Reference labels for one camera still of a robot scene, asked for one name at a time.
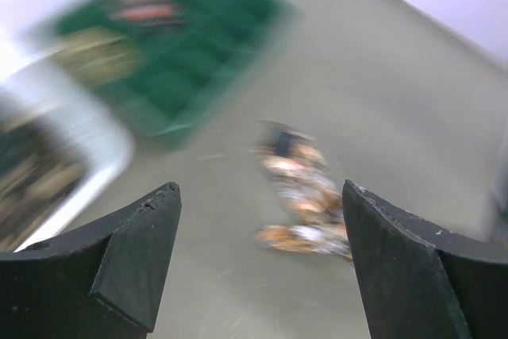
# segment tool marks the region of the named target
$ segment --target debris on floor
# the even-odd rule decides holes
[[[283,252],[335,254],[351,259],[342,196],[314,140],[289,126],[264,122],[254,148],[277,195],[298,225],[266,225],[256,239]]]

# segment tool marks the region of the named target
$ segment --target concrete floor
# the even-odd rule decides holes
[[[256,119],[313,135],[354,179],[435,222],[481,235],[506,120],[506,75],[399,0],[289,0],[303,17],[178,152],[142,142],[81,225],[176,181],[183,212],[156,331],[162,338],[368,338],[354,269],[267,252],[289,222],[249,145]]]

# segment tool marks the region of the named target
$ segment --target white container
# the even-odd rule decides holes
[[[0,42],[0,59],[9,63],[0,72],[0,91],[15,101],[17,110],[43,110],[40,122],[50,128],[58,145],[70,146],[87,168],[80,185],[19,251],[69,225],[127,168],[134,143],[107,107],[44,57],[28,56],[19,47]]]

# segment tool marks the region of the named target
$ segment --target crumpled snack wrapper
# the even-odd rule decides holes
[[[314,140],[277,122],[264,122],[254,152],[286,207],[306,224],[343,223],[342,196]]]

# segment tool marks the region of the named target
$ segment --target green tray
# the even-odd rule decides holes
[[[179,31],[140,35],[112,22],[93,0],[57,22],[63,36],[101,26],[131,37],[142,65],[133,75],[90,89],[140,135],[178,146],[260,51],[283,8],[279,0],[176,0],[185,9]]]

